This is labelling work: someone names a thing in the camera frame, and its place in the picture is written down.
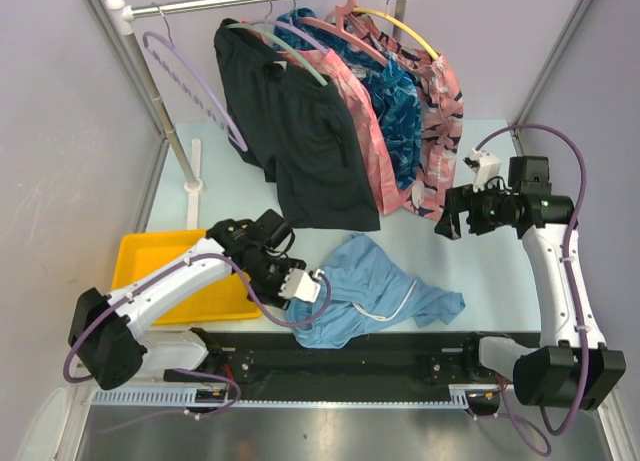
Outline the light blue mesh shorts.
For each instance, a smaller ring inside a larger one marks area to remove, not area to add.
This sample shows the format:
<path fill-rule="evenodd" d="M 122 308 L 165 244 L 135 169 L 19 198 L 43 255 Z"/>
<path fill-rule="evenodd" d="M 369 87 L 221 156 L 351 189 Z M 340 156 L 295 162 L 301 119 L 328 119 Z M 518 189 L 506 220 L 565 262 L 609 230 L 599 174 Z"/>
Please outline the light blue mesh shorts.
<path fill-rule="evenodd" d="M 322 266 L 331 286 L 331 301 L 318 317 L 325 300 L 290 302 L 289 323 L 313 318 L 292 329 L 298 344 L 307 349 L 340 349 L 356 337 L 372 334 L 408 319 L 419 328 L 436 321 L 451 323 L 466 307 L 462 294 L 426 284 L 405 273 L 365 234 L 355 233 L 334 249 Z"/>

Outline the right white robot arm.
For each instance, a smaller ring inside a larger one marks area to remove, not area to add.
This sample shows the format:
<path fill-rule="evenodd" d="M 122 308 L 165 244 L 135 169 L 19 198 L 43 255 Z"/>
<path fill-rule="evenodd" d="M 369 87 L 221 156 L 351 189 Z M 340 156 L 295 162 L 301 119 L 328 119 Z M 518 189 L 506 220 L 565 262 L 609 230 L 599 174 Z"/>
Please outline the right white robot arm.
<path fill-rule="evenodd" d="M 464 159 L 472 183 L 451 188 L 435 231 L 448 239 L 461 235 L 460 216 L 470 233 L 483 235 L 509 226 L 529 259 L 541 317 L 540 345 L 527 348 L 505 336 L 482 335 L 463 354 L 461 369 L 473 382 L 494 373 L 512 381 L 526 406 L 594 410 L 626 371 L 622 352 L 608 348 L 590 308 L 578 258 L 579 235 L 570 220 L 575 206 L 555 195 L 545 157 L 513 157 L 501 178 L 500 160 L 483 150 Z"/>

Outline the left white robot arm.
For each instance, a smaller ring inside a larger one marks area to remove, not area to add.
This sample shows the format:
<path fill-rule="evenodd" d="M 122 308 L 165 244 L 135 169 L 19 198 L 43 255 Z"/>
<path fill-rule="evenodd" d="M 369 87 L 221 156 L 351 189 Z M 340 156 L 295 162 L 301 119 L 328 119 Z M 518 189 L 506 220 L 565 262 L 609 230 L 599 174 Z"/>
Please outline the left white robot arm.
<path fill-rule="evenodd" d="M 63 377 L 81 382 L 71 364 L 79 360 L 86 379 L 104 390 L 118 388 L 142 372 L 188 370 L 197 379 L 214 378 L 221 357 L 204 335 L 187 331 L 151 341 L 151 325 L 191 295 L 237 275 L 258 307 L 285 307 L 292 299 L 315 302 L 321 285 L 304 261 L 276 254 L 294 235 L 269 210 L 256 221 L 216 223 L 194 245 L 151 274 L 107 294 L 91 288 L 76 303 Z"/>

